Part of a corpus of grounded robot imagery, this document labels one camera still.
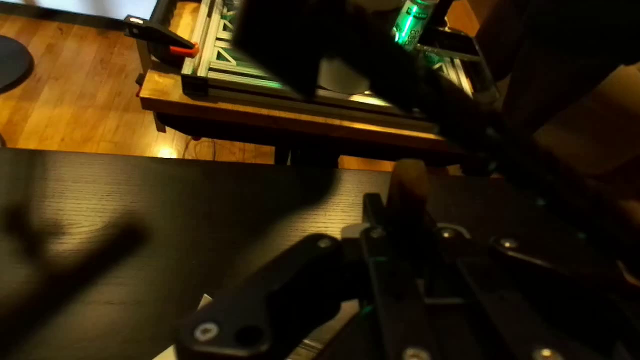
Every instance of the black clamp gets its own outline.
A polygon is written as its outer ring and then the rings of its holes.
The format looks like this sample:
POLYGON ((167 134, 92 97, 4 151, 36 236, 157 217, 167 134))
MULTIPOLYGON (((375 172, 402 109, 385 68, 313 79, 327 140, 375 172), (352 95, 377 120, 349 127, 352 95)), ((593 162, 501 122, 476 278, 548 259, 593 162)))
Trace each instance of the black clamp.
POLYGON ((200 54, 200 49, 195 43, 150 21, 127 17, 125 23, 127 35, 149 43, 150 54, 162 65, 181 67, 184 58, 197 58, 200 54))

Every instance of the wooden table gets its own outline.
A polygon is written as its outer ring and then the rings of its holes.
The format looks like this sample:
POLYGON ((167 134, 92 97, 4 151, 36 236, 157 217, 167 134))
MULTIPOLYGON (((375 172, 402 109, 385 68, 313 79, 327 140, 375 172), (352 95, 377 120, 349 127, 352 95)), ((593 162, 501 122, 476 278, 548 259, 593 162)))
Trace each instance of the wooden table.
MULTIPOLYGON (((170 29, 190 39, 197 6, 181 2, 170 29)), ((341 154, 385 161, 424 159, 432 164, 462 161, 462 153, 439 138, 431 124, 370 112, 319 117, 305 110, 195 101, 183 93, 179 74, 157 68, 147 73, 140 103, 143 109, 157 112, 159 122, 195 136, 334 148, 341 154)))
MULTIPOLYGON (((310 232, 361 224, 362 196, 386 194, 388 181, 2 151, 0 359, 155 359, 205 292, 239 284, 310 232)), ((431 189, 434 218, 479 240, 537 240, 559 227, 497 181, 431 189)))

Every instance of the hole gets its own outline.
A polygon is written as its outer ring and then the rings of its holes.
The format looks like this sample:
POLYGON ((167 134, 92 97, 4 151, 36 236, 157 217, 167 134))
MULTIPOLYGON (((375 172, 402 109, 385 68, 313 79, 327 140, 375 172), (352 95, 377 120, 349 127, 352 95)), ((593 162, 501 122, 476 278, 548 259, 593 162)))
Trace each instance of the hole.
POLYGON ((234 340, 241 344, 241 347, 259 347, 264 343, 264 331, 259 329, 259 326, 243 326, 234 340))
POLYGON ((211 343, 221 335, 221 326, 214 323, 205 323, 197 329, 195 336, 199 343, 211 343))

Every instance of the black mat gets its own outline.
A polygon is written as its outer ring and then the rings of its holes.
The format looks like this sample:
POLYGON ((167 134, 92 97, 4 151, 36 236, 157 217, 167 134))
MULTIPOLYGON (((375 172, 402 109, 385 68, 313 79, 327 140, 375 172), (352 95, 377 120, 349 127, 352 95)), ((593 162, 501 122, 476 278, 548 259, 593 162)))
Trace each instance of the black mat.
POLYGON ((32 54, 20 43, 0 37, 0 95, 20 86, 32 71, 32 54))

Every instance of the bolt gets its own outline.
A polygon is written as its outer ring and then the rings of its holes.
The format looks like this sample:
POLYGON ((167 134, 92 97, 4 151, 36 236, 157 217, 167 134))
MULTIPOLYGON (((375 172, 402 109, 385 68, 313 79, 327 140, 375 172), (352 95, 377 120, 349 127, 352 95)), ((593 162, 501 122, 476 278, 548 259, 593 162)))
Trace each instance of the bolt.
POLYGON ((519 242, 515 239, 502 239, 501 246, 507 251, 515 251, 515 248, 519 248, 519 242))
POLYGON ((195 339, 199 343, 211 343, 221 335, 221 326, 217 323, 205 323, 197 329, 195 339))
POLYGON ((541 347, 534 350, 534 360, 564 360, 564 357, 550 347, 541 347))
POLYGON ((452 230, 452 228, 442 228, 442 230, 441 230, 441 236, 442 236, 445 240, 451 240, 451 239, 457 239, 459 232, 452 230))
POLYGON ((334 242, 328 240, 328 239, 322 239, 322 240, 319 242, 319 248, 331 248, 331 246, 334 246, 334 242))
POLYGON ((424 349, 407 349, 402 360, 431 360, 432 357, 424 349))

